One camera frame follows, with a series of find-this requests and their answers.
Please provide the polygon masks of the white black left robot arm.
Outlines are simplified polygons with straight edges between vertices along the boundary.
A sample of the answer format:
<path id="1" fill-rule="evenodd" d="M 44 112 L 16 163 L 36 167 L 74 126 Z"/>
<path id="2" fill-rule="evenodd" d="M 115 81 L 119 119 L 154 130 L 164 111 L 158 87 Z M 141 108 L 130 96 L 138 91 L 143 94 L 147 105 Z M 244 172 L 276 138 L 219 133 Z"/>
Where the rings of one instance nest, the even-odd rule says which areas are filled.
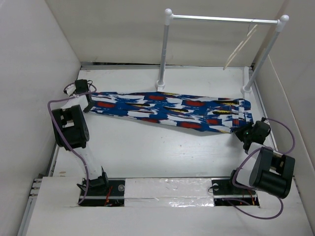
<path id="1" fill-rule="evenodd" d="M 84 114 L 94 106 L 92 83 L 76 80 L 64 89 L 67 99 L 48 102 L 55 140 L 58 146 L 77 158 L 86 177 L 77 186 L 89 196 L 104 195 L 110 189 L 108 176 L 93 157 L 87 143 L 90 140 Z"/>

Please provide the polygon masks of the beige wooden clothes hanger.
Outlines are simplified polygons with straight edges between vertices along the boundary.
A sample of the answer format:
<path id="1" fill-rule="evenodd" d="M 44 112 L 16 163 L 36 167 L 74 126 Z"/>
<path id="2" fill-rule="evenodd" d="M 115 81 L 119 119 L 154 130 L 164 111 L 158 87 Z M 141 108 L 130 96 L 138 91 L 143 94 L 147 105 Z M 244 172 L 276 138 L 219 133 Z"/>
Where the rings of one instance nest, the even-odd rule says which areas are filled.
<path id="1" fill-rule="evenodd" d="M 257 31 L 258 25 L 254 25 L 250 30 L 248 30 L 247 35 L 245 38 L 239 43 L 239 45 L 234 49 L 234 51 L 231 53 L 231 55 L 228 57 L 223 70 L 226 70 L 227 67 L 231 64 L 231 62 L 234 60 L 234 58 L 237 56 L 237 54 L 242 50 L 242 48 L 247 44 L 247 42 L 250 40 L 250 38 L 253 36 L 253 34 Z"/>

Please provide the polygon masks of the black base rail with tape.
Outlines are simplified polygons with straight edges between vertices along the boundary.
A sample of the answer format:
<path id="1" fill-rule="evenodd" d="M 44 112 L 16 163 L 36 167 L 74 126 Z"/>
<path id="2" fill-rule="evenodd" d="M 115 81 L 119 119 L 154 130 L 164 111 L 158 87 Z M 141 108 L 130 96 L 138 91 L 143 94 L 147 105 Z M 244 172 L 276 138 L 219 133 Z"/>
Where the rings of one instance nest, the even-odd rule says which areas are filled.
<path id="1" fill-rule="evenodd" d="M 255 191 L 237 188 L 229 177 L 111 178 L 104 188 L 90 187 L 83 207 L 216 207 L 259 206 Z"/>

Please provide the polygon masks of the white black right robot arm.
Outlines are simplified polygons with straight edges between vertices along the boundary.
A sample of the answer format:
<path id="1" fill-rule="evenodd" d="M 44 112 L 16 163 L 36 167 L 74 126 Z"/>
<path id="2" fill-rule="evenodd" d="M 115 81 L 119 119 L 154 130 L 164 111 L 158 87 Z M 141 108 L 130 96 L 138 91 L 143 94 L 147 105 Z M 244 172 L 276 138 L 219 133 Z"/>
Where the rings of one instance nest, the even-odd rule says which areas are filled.
<path id="1" fill-rule="evenodd" d="M 271 147 L 263 145 L 266 137 L 271 133 L 269 121 L 282 125 L 290 133 L 292 147 L 286 152 L 278 152 Z M 291 153 L 296 144 L 293 132 L 284 123 L 271 118 L 262 118 L 256 123 L 248 123 L 235 130 L 237 138 L 243 142 L 243 149 L 248 153 L 251 144 L 260 145 L 257 149 L 248 154 L 241 165 L 231 173 L 231 179 L 227 182 L 227 187 L 234 194 L 240 193 L 244 189 L 264 191 L 279 199 L 288 196 L 291 189 L 291 182 L 295 167 L 295 159 L 288 154 Z M 249 186 L 238 177 L 238 174 L 245 163 L 255 154 L 257 158 L 249 177 Z"/>

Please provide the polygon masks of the blue white red patterned trousers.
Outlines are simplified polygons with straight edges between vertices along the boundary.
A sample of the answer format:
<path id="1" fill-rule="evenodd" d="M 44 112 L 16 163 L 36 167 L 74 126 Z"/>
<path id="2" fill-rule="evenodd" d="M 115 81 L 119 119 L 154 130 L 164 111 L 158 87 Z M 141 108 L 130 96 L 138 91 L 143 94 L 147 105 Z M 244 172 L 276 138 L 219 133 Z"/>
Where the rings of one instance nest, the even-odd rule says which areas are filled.
<path id="1" fill-rule="evenodd" d="M 232 133 L 253 122 L 251 103 L 168 92 L 95 92 L 91 112 L 200 132 Z"/>

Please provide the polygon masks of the white metal clothes rack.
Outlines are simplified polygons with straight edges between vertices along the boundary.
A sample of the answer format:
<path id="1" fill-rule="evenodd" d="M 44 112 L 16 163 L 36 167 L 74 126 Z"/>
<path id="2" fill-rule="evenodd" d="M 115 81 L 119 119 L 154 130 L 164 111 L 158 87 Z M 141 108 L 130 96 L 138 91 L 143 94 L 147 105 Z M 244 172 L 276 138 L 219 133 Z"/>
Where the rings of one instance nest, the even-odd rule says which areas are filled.
<path id="1" fill-rule="evenodd" d="M 262 68 L 265 60 L 269 56 L 271 49 L 273 48 L 278 36 L 283 31 L 287 22 L 289 21 L 288 15 L 282 15 L 277 20 L 262 20 L 262 19 L 246 19 L 246 18 L 230 18 L 230 17 L 210 17 L 210 16 L 191 16 L 191 15 L 176 15 L 173 14 L 172 10 L 167 8 L 164 11 L 164 31 L 163 31 L 163 41 L 162 41 L 162 50 L 160 58 L 160 68 L 158 74 L 158 80 L 156 81 L 156 88 L 158 91 L 162 91 L 165 88 L 164 82 L 164 72 L 166 67 L 166 51 L 167 51 L 167 42 L 168 42 L 168 33 L 169 27 L 173 20 L 181 21 L 200 21 L 200 22 L 219 22 L 219 23 L 238 23 L 238 24 L 254 24 L 254 25 L 265 25 L 265 26 L 274 26 L 275 30 L 270 38 L 267 46 L 263 49 L 262 55 L 259 61 L 255 64 L 255 69 L 252 76 L 249 78 L 248 82 L 241 88 L 241 93 L 251 93 L 252 85 L 255 82 L 260 69 Z"/>

